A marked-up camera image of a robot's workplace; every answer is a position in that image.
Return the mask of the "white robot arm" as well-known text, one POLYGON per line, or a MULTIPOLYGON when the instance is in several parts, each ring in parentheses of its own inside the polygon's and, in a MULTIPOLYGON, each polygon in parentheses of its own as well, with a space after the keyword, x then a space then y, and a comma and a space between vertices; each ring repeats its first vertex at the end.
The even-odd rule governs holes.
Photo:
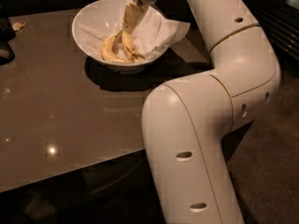
POLYGON ((147 97, 142 132, 166 224, 244 224, 221 139, 259 117, 278 92, 278 59, 242 0, 187 0, 211 70, 147 97))

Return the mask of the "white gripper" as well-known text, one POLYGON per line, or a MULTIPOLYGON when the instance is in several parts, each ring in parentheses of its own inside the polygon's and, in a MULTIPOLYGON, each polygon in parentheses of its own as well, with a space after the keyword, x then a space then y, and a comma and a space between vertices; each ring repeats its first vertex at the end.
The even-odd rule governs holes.
POLYGON ((122 30, 131 34, 138 24, 143 20, 150 5, 155 4, 157 0, 132 0, 125 6, 122 20, 122 30))

